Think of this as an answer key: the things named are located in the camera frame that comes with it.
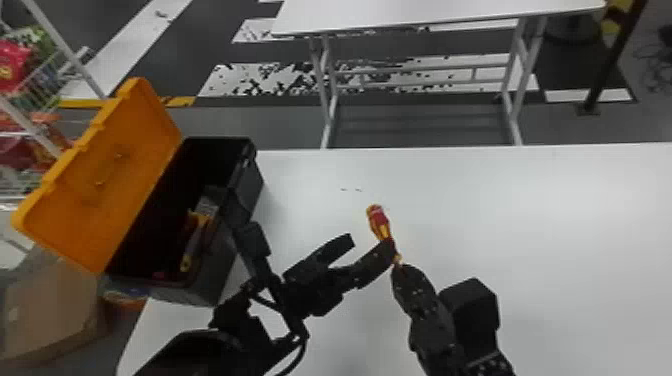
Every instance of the robotic arm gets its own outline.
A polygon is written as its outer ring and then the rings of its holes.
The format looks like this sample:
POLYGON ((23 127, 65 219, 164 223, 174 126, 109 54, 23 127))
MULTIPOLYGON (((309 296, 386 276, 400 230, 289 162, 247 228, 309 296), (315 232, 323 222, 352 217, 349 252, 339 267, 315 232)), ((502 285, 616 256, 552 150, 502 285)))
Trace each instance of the robotic arm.
POLYGON ((215 308, 209 330, 184 332, 171 340, 136 376, 261 376, 297 348, 296 358, 276 376, 285 376, 301 361, 308 341, 304 320, 324 316, 343 294, 361 289, 387 271, 397 251, 392 239, 378 243, 354 264, 330 265, 354 247, 349 234, 324 244, 289 268, 282 278, 271 271, 271 251, 257 223, 234 233, 250 279, 215 308), (272 297, 259 295, 267 289, 272 297), (248 312, 255 301, 282 315, 288 333, 271 339, 258 317, 248 312))

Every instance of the white tabletop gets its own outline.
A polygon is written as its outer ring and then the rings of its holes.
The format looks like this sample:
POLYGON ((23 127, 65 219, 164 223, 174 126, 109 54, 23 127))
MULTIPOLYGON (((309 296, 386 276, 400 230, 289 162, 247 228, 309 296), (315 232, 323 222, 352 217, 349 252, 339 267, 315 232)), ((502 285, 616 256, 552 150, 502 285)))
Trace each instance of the white tabletop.
POLYGON ((276 37, 591 12, 604 0, 285 0, 276 37))
MULTIPOLYGON (((672 348, 672 145, 268 151, 255 211, 280 273, 351 232, 375 244, 382 204, 404 260, 437 289, 476 276, 499 297, 500 345, 520 376, 662 375, 672 348)), ((237 263, 226 294, 244 280, 237 263)), ((276 315, 259 310, 272 334, 276 315)), ((131 375, 211 310, 151 300, 118 367, 131 375)), ((311 333, 292 376, 423 375, 383 276, 311 333)))

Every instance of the screwdriver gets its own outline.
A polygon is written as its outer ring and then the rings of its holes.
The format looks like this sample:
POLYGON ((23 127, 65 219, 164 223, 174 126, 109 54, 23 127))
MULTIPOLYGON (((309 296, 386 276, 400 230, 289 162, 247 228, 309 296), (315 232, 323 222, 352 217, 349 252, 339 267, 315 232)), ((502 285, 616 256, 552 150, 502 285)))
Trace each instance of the screwdriver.
MULTIPOLYGON (((392 238, 392 232, 390 231, 390 221, 387 219, 383 207, 378 204, 370 205, 366 208, 366 216, 369 218, 369 226, 371 231, 378 238, 378 240, 383 241, 388 238, 392 238)), ((397 252, 397 255, 394 256, 394 266, 401 265, 401 255, 397 252)))

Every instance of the yellow toolbox lid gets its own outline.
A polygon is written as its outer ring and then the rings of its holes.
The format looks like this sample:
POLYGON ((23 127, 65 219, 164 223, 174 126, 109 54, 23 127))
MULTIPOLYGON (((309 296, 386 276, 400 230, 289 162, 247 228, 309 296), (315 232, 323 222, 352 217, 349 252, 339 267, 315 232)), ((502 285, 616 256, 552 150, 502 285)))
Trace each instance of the yellow toolbox lid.
POLYGON ((21 202, 12 225, 102 273, 181 140, 149 82, 126 81, 21 202))

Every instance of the cardboard box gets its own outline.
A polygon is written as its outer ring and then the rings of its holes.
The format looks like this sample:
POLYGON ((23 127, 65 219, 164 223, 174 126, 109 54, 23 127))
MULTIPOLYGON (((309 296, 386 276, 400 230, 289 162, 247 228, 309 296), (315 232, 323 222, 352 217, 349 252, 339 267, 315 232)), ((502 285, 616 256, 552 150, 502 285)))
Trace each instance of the cardboard box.
POLYGON ((103 303, 92 274, 65 261, 10 285, 0 323, 0 364, 32 366, 106 332, 103 303))

